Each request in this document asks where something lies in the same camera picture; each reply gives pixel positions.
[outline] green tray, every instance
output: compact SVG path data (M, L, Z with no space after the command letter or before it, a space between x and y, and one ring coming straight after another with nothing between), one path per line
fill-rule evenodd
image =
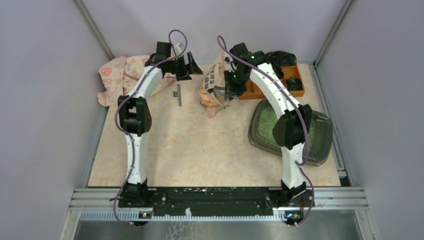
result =
M259 102L250 120L248 138L250 144L261 150L282 156L281 148L273 137L273 128L277 123L276 113L264 99ZM333 123L323 113L312 111L309 128L309 156L306 164L320 166L329 157L333 142Z

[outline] crumpled packaging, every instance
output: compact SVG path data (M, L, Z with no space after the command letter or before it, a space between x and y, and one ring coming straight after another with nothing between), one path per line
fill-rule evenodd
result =
M97 94L98 102L105 107L117 104L119 96L126 96L137 84L149 57L149 55L120 56L101 66L98 73L106 91ZM155 86L151 95L173 83L176 79L172 76L167 73Z
M199 87L200 104L205 107L209 118L213 118L219 111L230 106L230 101L225 101L224 97L226 87L224 71L229 67L224 61L224 56L224 52L221 51Z

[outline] pink floral fabric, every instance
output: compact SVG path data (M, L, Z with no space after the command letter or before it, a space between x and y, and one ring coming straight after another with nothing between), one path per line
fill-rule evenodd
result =
M101 66L98 73L106 91L97 94L98 102L105 107L111 106L118 102L119 96L128 94L142 76L148 59L148 55L120 56ZM152 95L174 81L175 78L167 73L155 87Z

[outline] beige table surface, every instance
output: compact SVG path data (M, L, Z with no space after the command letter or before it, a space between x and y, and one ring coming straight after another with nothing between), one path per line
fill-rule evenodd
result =
M311 72L299 64L305 95L296 98L319 111ZM209 65L201 66L206 74ZM265 187L280 186L280 156L253 147L249 123L260 99L233 101L214 118L208 118L198 93L203 75L180 81L182 107L172 97L176 82L148 101L152 127L146 141L146 171L155 187ZM88 186L120 186L127 174L124 134L114 123L117 106L110 106L104 123ZM315 186L340 186L333 153L321 166L304 166Z

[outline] white backdrop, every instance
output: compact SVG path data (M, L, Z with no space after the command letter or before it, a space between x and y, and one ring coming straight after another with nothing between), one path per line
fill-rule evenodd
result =
M228 48L245 42L252 52L285 50L300 61L313 61L345 0L83 2L115 57L152 54L157 41L180 29L195 60L210 63L220 50L217 35Z

